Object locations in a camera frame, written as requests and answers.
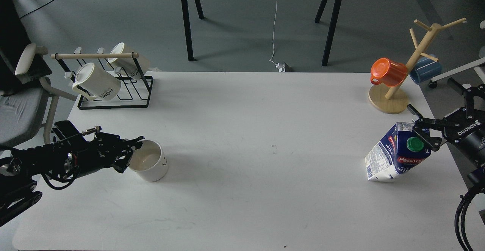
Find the orange mug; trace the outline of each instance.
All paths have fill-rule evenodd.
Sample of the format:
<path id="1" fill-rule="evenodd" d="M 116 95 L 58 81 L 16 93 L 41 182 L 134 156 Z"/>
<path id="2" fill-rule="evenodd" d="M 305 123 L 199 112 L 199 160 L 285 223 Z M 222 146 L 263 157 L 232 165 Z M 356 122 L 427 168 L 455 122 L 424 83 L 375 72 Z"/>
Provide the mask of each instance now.
<path id="1" fill-rule="evenodd" d="M 371 68 L 371 83 L 384 83 L 388 87 L 399 85 L 407 76 L 407 68 L 402 63 L 396 63 L 388 58 L 380 58 Z"/>

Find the gray floor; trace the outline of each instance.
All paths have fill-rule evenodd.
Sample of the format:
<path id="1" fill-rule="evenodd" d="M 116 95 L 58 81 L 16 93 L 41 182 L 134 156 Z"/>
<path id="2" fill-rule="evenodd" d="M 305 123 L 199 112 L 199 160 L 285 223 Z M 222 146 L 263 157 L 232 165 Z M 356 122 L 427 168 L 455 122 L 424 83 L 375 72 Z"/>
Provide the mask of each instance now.
<path id="1" fill-rule="evenodd" d="M 14 0 L 20 16 L 48 1 Z M 22 22 L 31 40 L 48 47 L 50 53 L 72 53 L 76 47 L 94 53 L 99 47 L 111 50 L 126 42 L 163 71 L 275 72 L 269 61 L 275 1 L 201 0 L 206 19 L 199 20 L 194 1 L 189 0 L 196 62 L 187 61 L 180 0 L 56 0 Z M 405 63 L 414 50 L 408 30 L 414 28 L 418 39 L 425 33 L 413 23 L 415 19 L 431 25 L 466 17 L 466 24 L 440 33 L 428 49 L 441 59 L 445 71 L 476 60 L 485 45 L 485 30 L 479 28 L 485 20 L 484 0 L 343 0 L 329 66 L 322 67 L 333 0 L 322 21 L 315 24 L 319 2 L 278 0 L 274 61 L 285 62 L 296 72 L 367 73 L 380 57 Z M 69 91 L 59 64 L 45 60 L 54 72 L 53 86 Z M 68 65 L 76 68 L 74 63 Z M 481 82 L 473 70 L 454 78 L 471 85 Z M 426 83 L 421 89 L 437 118 L 463 105 L 446 80 L 438 82 L 436 89 Z M 72 102 L 61 100 L 56 120 L 66 119 L 71 107 Z M 38 135 L 20 147 L 41 143 Z M 462 175 L 473 170 L 456 149 L 450 149 Z M 10 242 L 18 221 L 2 227 L 3 250 L 13 250 Z"/>

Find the gray chair seat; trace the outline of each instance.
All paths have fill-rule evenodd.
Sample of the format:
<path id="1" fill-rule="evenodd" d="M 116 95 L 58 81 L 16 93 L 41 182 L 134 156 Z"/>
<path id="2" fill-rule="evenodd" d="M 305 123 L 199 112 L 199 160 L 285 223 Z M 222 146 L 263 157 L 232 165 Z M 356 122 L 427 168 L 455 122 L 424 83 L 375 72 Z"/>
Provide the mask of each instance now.
<path id="1" fill-rule="evenodd" d="M 40 84 L 8 97 L 0 97 L 0 144 L 16 146 L 32 139 L 44 119 L 49 93 Z"/>

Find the mug handle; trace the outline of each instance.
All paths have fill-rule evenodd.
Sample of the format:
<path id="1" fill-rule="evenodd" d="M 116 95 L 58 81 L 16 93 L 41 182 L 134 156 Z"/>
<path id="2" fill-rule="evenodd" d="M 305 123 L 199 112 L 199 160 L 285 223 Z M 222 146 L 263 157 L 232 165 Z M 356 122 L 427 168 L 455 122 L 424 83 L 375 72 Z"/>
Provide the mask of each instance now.
<path id="1" fill-rule="evenodd" d="M 378 80 L 377 78 L 371 77 L 371 83 L 373 85 L 379 85 L 379 84 L 381 84 L 381 81 Z"/>
<path id="2" fill-rule="evenodd" d="M 79 84 L 78 84 L 78 83 L 76 83 L 76 82 L 75 82 L 75 83 L 73 83 L 73 85 L 72 85 L 72 90 L 73 90 L 74 92 L 77 92 L 78 94 L 80 94 L 80 95 L 82 95 L 82 96 L 86 97 L 86 98 L 87 98 L 87 99 L 89 99 L 89 100 L 95 100 L 95 99 L 97 99 L 97 97 L 90 96 L 90 95 L 88 95 L 86 92 L 84 92 L 84 91 L 80 90 L 80 89 L 77 87 L 78 85 L 79 85 Z"/>

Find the wooden mug tree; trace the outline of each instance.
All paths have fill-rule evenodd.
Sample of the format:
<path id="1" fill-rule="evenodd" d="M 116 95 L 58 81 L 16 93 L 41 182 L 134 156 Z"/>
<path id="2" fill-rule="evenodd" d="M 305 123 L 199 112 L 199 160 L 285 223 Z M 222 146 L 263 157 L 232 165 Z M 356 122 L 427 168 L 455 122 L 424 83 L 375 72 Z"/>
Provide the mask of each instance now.
<path id="1" fill-rule="evenodd" d="M 409 30 L 416 50 L 414 50 L 414 53 L 406 63 L 407 75 L 409 75 L 416 63 L 418 63 L 420 57 L 426 57 L 428 59 L 438 61 L 437 58 L 425 53 L 431 42 L 433 42 L 440 31 L 459 23 L 464 23 L 465 21 L 466 18 L 463 18 L 444 26 L 434 23 L 429 27 L 418 20 L 414 20 L 414 23 L 427 30 L 427 32 L 421 42 L 418 44 L 416 35 L 414 35 L 414 30 L 412 28 Z M 407 108 L 409 100 L 407 99 L 406 93 L 399 89 L 403 82 L 404 81 L 395 87 L 387 87 L 383 83 L 371 87 L 371 90 L 369 90 L 369 99 L 371 100 L 372 105 L 384 113 L 401 113 L 404 111 Z"/>

